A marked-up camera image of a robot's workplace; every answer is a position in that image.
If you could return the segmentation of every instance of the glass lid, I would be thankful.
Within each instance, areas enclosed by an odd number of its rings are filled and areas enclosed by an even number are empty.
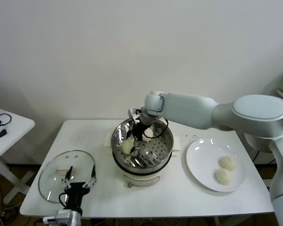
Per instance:
[[[88,182],[95,166],[93,157],[84,151],[64,152],[53,158],[43,169],[39,178],[41,196],[54,203],[59,203],[58,196],[64,192],[62,179],[72,167],[69,183]]]

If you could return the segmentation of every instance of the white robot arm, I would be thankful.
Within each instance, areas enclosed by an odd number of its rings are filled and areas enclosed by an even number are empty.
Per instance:
[[[157,117],[197,129],[237,130],[245,133],[254,148],[269,148],[277,162],[270,195],[279,224],[283,226],[282,99],[249,95],[230,104],[218,104],[207,97],[153,91],[145,99],[141,123],[150,125]]]

